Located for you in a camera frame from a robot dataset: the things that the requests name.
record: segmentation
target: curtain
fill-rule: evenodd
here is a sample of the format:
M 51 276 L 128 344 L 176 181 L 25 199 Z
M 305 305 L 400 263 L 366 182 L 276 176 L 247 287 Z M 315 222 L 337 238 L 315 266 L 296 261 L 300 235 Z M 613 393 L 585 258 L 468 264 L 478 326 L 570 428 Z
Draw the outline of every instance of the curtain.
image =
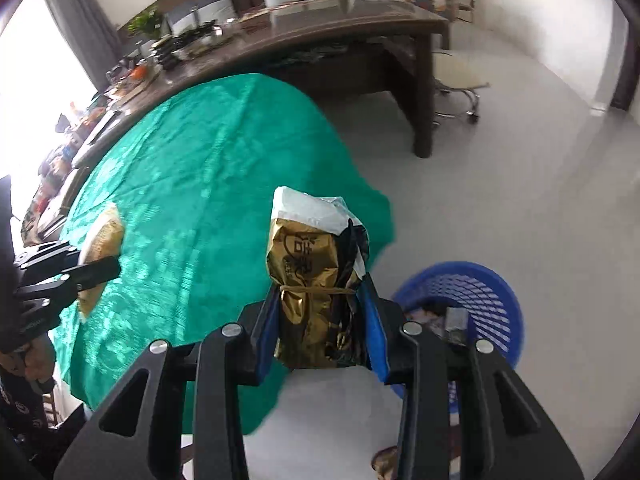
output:
M 44 0 L 62 37 L 97 91 L 109 85 L 105 72 L 118 63 L 122 46 L 97 0 Z
M 0 178 L 0 303 L 10 306 L 14 294 L 14 243 L 11 237 L 11 177 Z

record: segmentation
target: beige package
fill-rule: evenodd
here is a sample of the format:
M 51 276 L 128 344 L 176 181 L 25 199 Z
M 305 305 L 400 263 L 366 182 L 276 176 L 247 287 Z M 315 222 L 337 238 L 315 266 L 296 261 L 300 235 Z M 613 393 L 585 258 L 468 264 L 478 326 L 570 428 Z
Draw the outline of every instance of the beige package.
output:
M 124 225 L 120 219 L 118 208 L 114 203 L 109 202 L 89 228 L 80 249 L 78 265 L 95 262 L 107 256 L 118 256 L 123 238 Z M 106 283 L 100 283 L 94 288 L 78 292 L 78 310 L 82 320 L 86 320 L 95 308 L 106 285 Z

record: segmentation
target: potted plant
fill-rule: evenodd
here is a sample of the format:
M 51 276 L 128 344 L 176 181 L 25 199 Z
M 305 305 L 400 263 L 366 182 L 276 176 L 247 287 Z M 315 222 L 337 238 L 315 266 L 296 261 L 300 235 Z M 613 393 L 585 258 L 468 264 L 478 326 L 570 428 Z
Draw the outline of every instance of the potted plant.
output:
M 129 22 L 129 26 L 127 27 L 129 35 L 145 34 L 152 40 L 157 41 L 161 36 L 160 29 L 163 18 L 162 12 L 158 12 L 156 7 L 149 7 Z

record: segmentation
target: person's hand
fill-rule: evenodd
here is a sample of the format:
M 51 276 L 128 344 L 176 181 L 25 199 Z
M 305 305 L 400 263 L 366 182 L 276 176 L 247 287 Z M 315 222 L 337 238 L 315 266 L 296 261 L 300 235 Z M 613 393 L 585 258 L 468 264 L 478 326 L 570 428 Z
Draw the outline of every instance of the person's hand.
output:
M 8 372 L 27 378 L 30 381 L 46 381 L 53 375 L 56 365 L 56 351 L 46 334 L 25 345 L 18 355 L 0 353 L 0 366 Z

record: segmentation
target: glossy table top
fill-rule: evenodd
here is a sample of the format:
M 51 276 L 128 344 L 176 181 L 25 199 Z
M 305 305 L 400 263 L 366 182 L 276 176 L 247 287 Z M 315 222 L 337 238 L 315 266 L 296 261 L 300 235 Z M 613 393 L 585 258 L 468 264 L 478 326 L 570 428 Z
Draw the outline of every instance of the glossy table top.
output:
M 92 166 L 148 111 L 181 90 L 242 72 L 242 66 L 286 55 L 327 41 L 367 36 L 428 36 L 446 30 L 448 21 L 411 0 L 307 0 L 259 10 L 233 23 L 224 44 L 161 74 L 139 95 L 114 106 L 122 114 L 91 145 L 81 147 L 75 168 Z

